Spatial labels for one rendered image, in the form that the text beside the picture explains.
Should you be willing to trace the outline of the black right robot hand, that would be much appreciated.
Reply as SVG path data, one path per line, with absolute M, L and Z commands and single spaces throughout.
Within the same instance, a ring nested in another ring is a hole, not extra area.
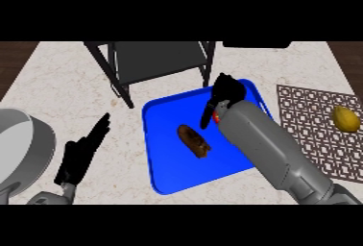
M 211 89 L 211 98 L 206 101 L 200 116 L 199 127 L 202 129 L 208 126 L 218 103 L 228 101 L 227 108 L 230 108 L 234 103 L 244 99 L 244 95 L 246 89 L 243 84 L 230 75 L 221 73 Z

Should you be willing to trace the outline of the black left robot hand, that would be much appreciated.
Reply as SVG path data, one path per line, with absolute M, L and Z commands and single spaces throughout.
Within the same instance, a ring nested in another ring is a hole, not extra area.
M 94 152 L 110 130 L 109 117 L 110 114 L 104 113 L 90 130 L 90 134 L 82 136 L 78 141 L 64 143 L 62 163 L 54 176 L 57 185 L 76 185 L 84 179 Z

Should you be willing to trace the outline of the blue plastic tray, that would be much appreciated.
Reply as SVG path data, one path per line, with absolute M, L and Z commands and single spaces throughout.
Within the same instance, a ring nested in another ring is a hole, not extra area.
M 143 106 L 150 185 L 160 195 L 253 167 L 221 135 L 216 124 L 199 126 L 209 97 L 211 89 L 205 87 L 154 99 Z

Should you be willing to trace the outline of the black tiered shelf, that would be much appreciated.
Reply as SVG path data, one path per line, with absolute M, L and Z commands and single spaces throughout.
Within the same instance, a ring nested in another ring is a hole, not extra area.
M 128 86 L 196 68 L 208 87 L 213 41 L 85 41 L 110 88 L 132 109 Z

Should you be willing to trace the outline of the grey metal pan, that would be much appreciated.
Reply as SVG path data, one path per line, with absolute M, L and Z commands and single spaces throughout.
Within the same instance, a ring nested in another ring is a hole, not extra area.
M 42 175 L 54 155 L 54 130 L 13 108 L 0 109 L 0 205 Z

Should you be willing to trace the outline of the black appliance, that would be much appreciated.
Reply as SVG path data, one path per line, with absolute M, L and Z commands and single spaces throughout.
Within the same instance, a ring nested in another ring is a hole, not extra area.
M 275 48 L 284 49 L 290 45 L 292 41 L 222 41 L 222 46 L 228 48 Z

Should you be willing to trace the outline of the brown sweet potato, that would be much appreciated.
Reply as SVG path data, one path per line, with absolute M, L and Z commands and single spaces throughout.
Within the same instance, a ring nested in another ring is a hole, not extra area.
M 193 152 L 194 156 L 199 159 L 205 158 L 211 147 L 199 133 L 187 125 L 180 125 L 177 128 L 177 134 L 181 142 Z

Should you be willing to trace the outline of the brown patterned placemat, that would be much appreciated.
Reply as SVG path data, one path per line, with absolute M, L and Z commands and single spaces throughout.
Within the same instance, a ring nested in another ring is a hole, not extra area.
M 317 89 L 275 86 L 278 122 L 320 171 L 363 184 L 363 105 L 355 95 Z M 343 133 L 333 124 L 334 106 L 360 117 L 360 129 Z

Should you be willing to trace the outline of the yellow lemon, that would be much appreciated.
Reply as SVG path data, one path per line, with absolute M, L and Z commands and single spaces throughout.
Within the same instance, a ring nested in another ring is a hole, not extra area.
M 360 128 L 360 118 L 355 113 L 342 106 L 334 106 L 333 123 L 337 129 L 346 133 L 355 133 Z

